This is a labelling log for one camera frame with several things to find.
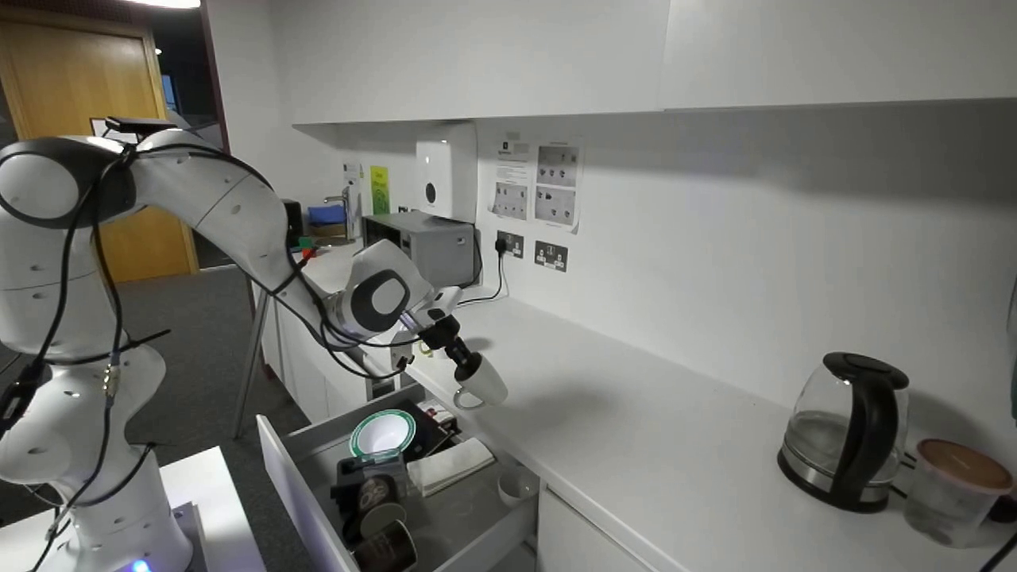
power cord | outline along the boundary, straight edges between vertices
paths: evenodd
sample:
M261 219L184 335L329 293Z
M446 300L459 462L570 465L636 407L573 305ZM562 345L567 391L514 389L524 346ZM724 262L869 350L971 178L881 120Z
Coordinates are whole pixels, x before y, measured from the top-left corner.
M510 243L496 238L496 251L500 251L500 288L494 296L482 300L462 300L459 305L478 305L478 301L496 301L507 293L507 255L510 255Z

robotic arm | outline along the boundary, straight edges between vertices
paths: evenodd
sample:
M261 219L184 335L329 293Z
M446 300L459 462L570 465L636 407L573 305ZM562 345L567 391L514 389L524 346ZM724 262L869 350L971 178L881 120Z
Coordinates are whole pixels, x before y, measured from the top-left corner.
M439 288L391 243L364 247L339 296L318 293L287 251L287 209L245 163L168 127L139 145L34 139L0 152L0 345L34 355L0 391L0 476L60 494L52 544L34 569L105 572L148 559L184 569L160 467L129 445L129 419L157 395L167 364L122 335L97 228L162 208L222 247L287 305L322 346L358 354L404 323L446 350L462 385L496 379L439 308Z

switch panel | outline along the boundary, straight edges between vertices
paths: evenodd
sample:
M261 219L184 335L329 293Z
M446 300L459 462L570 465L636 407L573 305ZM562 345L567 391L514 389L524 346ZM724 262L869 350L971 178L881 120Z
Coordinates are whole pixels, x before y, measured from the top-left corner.
M510 245L510 255L513 255L513 259L524 259L524 251L527 251L527 238L523 238L523 236L514 236L514 232L500 232L500 243Z
M534 264L537 268L554 268L560 275L570 275L570 247L554 245L554 243L537 243Z
M513 183L500 183L496 184L496 216L513 216L513 219L527 219L527 189L524 184L513 184Z
M537 189L534 216L560 223L560 227L573 227L576 223L576 190Z
M579 152L573 145L540 145L537 151L537 183L576 189Z

white countertop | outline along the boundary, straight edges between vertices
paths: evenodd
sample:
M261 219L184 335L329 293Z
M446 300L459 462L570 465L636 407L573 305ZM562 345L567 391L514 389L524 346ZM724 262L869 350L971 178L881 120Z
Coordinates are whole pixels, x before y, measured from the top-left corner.
M510 385L470 419L649 569L963 572L1001 544L948 549L893 508L814 504L776 467L787 411L754 395L513 300L459 318ZM446 401L454 391L447 359L418 359L409 375Z
M245 505L220 448L160 467L168 505L195 504L209 572L265 572ZM0 569L30 569L52 529L52 512L0 529Z

open drawer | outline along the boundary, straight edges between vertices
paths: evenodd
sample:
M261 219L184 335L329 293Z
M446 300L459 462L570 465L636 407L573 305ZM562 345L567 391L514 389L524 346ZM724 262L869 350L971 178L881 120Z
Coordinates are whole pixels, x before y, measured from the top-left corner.
M314 569L356 572L353 553L343 547L339 512L330 499L336 462L349 457L349 431L374 411L422 401L422 389L404 389L373 401L346 418L277 436L269 419L259 418L265 471L275 481L291 523L295 525ZM418 540L415 572L480 572L496 569L537 532L537 495L504 504L500 481L524 471L518 462L496 453L496 465L459 481L454 488L408 504Z

